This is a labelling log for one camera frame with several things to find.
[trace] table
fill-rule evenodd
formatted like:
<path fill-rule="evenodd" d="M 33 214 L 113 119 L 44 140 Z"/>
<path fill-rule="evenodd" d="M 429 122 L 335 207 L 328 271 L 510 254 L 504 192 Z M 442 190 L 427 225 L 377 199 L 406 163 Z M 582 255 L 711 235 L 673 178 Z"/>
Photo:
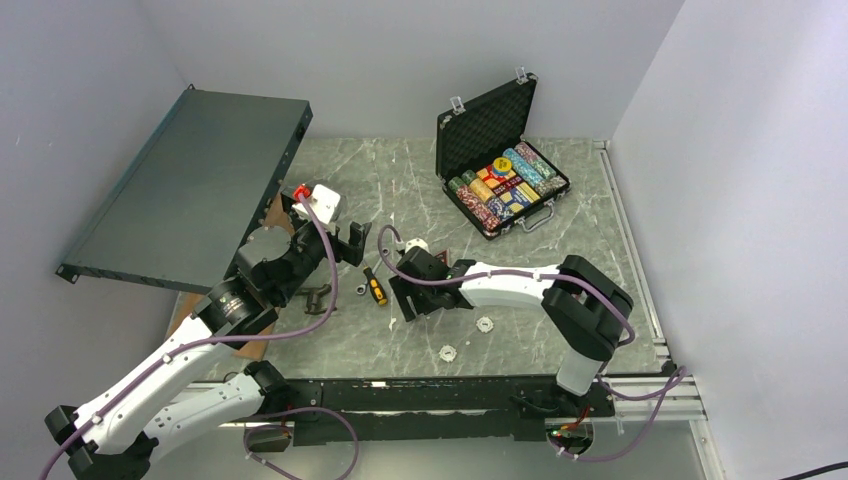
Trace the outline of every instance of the table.
<path fill-rule="evenodd" d="M 373 222 L 366 260 L 377 261 L 376 232 L 392 222 L 405 240 L 421 237 L 432 252 L 449 249 L 451 262 L 473 258 L 500 266 L 556 264 L 567 254 L 586 257 L 618 282 L 635 301 L 630 322 L 636 341 L 618 349 L 608 373 L 660 370 L 645 299 L 637 288 L 625 237 L 599 152 L 590 139 L 529 139 L 573 183 L 556 204 L 555 217 L 537 231 L 516 229 L 486 241 L 441 191 L 435 175 L 435 139 L 304 139 L 286 176 L 287 184 L 321 181 L 342 193 L 349 221 Z M 388 270 L 378 277 L 388 288 Z M 273 342 L 265 359 L 287 378 L 398 378 L 554 374 L 565 340 L 544 314 L 510 308 L 480 308 L 434 313 L 405 322 L 395 299 L 378 307 L 358 296 L 359 268 L 339 268 L 338 310 L 317 331 Z M 326 262 L 304 286 L 328 282 Z M 303 313 L 298 298 L 281 311 L 275 333 L 306 326 L 317 317 Z M 494 330 L 483 334 L 475 321 L 488 316 Z M 439 350 L 452 345 L 452 363 Z M 248 360 L 218 363 L 204 380 L 221 380 L 241 371 Z"/>

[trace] screwdriver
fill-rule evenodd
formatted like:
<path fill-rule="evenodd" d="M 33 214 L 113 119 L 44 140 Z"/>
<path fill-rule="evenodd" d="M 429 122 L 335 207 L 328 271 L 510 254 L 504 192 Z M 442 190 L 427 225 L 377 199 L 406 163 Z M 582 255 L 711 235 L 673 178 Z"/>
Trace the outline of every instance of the screwdriver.
<path fill-rule="evenodd" d="M 365 274 L 365 278 L 368 281 L 368 290 L 371 290 L 371 296 L 374 297 L 374 301 L 380 306 L 389 303 L 389 299 L 386 298 L 386 292 L 383 290 L 383 286 L 380 285 L 380 281 L 377 280 L 377 277 L 374 275 L 374 271 L 371 270 L 371 267 L 368 266 L 368 263 L 364 259 L 362 260 L 362 263 L 365 264 L 365 268 L 362 269 L 362 273 Z"/>

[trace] white wall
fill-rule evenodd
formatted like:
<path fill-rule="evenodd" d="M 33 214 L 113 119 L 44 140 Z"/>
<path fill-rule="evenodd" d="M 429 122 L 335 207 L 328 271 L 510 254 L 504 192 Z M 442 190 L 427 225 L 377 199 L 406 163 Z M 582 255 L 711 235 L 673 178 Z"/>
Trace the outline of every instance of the white wall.
<path fill-rule="evenodd" d="M 0 6 L 0 478 L 161 341 L 173 293 L 53 271 L 185 83 L 130 0 Z M 51 479 L 69 478 L 65 459 Z"/>
<path fill-rule="evenodd" d="M 526 65 L 529 132 L 610 138 L 682 0 L 142 0 L 199 88 L 304 98 L 315 136 L 432 137 Z"/>
<path fill-rule="evenodd" d="M 845 25 L 844 2 L 689 0 L 613 137 L 731 479 L 848 459 Z"/>

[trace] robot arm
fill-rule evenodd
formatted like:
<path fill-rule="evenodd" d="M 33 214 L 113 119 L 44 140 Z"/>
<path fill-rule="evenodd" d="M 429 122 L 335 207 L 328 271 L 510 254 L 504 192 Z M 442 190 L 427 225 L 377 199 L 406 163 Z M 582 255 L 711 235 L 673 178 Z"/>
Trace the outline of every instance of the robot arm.
<path fill-rule="evenodd" d="M 569 255 L 560 265 L 510 268 L 528 272 L 527 277 L 490 275 L 501 269 L 474 260 L 458 260 L 447 267 L 420 247 L 412 247 L 397 264 L 398 270 L 421 280 L 445 280 L 484 273 L 487 276 L 444 287 L 416 285 L 399 276 L 389 283 L 407 321 L 440 308 L 471 309 L 482 306 L 522 307 L 544 311 L 568 344 L 557 384 L 575 395 L 584 395 L 595 375 L 612 358 L 623 326 L 598 299 L 573 284 L 543 279 L 544 275 L 576 277 L 600 292 L 624 316 L 630 315 L 633 300 L 588 260 Z"/>
<path fill-rule="evenodd" d="M 251 233 L 236 253 L 237 274 L 212 287 L 162 346 L 97 398 L 77 408 L 57 407 L 45 418 L 59 444 L 78 429 L 85 430 L 67 450 L 77 479 L 139 479 L 168 452 L 221 423 L 285 409 L 285 380 L 267 362 L 252 363 L 219 389 L 170 404 L 244 342 L 206 343 L 173 357 L 169 352 L 213 337 L 255 335 L 276 321 L 276 308 L 285 307 L 327 257 L 319 228 L 328 230 L 337 261 L 361 262 L 370 223 L 351 223 L 350 239 L 342 242 L 334 223 L 338 194 L 318 185 L 306 196 L 312 209 L 322 212 L 317 225 L 302 205 L 289 201 L 288 206 L 295 207 L 290 209 L 293 236 L 280 227 Z M 102 417 L 97 414 L 128 386 L 134 387 L 129 394 Z M 92 425 L 86 430 L 88 422 Z"/>

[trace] yellow round token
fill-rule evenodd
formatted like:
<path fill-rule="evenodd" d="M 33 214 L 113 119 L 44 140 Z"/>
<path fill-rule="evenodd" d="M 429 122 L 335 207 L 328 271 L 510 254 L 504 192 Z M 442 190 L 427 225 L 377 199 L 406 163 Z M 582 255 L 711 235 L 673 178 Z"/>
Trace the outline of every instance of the yellow round token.
<path fill-rule="evenodd" d="M 512 170 L 512 162 L 506 157 L 498 157 L 492 163 L 492 171 L 497 175 L 506 175 Z"/>

